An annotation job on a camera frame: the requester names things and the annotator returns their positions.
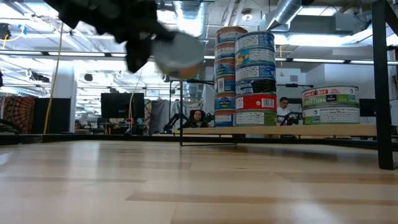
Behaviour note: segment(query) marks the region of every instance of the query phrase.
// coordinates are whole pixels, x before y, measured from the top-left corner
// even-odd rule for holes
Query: wooden plank
[[[258,126],[228,128],[187,128],[184,134],[293,134],[303,136],[376,136],[375,124],[313,126]]]

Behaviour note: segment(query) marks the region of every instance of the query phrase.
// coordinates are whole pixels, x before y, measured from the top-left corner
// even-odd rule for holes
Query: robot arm
[[[44,0],[59,12],[59,18],[74,29],[79,21],[96,28],[100,35],[114,35],[117,43],[127,41],[126,62],[137,72],[151,55],[152,35],[172,40],[169,32],[157,21],[157,3],[153,0]]]

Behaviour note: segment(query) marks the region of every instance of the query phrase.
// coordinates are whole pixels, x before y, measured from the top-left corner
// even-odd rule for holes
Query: wooden floor
[[[332,146],[3,146],[0,223],[398,223],[398,170]]]

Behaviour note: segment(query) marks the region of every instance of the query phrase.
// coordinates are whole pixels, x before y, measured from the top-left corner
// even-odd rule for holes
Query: barcode
[[[218,80],[218,92],[223,92],[224,91],[224,78]]]
[[[261,99],[262,107],[274,108],[274,100],[273,99]]]

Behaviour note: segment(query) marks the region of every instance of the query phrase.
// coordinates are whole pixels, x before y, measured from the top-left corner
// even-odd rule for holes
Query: stacked tuna cans
[[[248,31],[224,27],[216,33],[215,121],[216,127],[233,127],[235,115],[235,39]]]
[[[275,126],[275,43],[269,32],[235,40],[236,126]]]
[[[304,125],[359,124],[358,92],[356,86],[325,86],[303,91]]]

